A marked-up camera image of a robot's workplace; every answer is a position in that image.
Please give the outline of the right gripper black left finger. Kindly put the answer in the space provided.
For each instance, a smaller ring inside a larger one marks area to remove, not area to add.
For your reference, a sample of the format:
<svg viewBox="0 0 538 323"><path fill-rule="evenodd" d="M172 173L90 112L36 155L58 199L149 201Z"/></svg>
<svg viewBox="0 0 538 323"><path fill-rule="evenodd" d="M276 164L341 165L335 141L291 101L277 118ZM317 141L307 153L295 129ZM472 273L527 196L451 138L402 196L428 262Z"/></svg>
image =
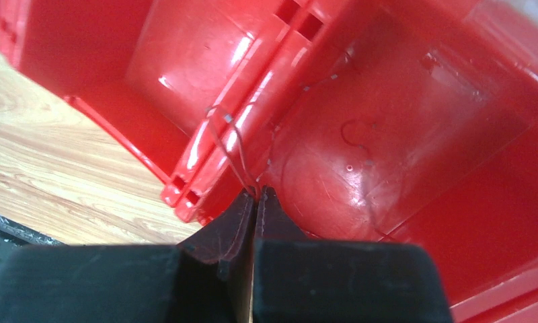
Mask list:
<svg viewBox="0 0 538 323"><path fill-rule="evenodd" d="M179 244L24 246L0 269L0 322L236 322L254 212L242 192Z"/></svg>

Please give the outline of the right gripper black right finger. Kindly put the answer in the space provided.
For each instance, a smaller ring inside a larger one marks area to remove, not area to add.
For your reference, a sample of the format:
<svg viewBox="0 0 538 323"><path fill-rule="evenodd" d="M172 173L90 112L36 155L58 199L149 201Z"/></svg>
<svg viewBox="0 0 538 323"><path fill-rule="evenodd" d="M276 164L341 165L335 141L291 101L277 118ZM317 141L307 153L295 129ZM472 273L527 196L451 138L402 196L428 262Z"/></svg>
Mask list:
<svg viewBox="0 0 538 323"><path fill-rule="evenodd" d="M264 187L254 234L254 322L451 322L438 271L412 244L309 238Z"/></svg>

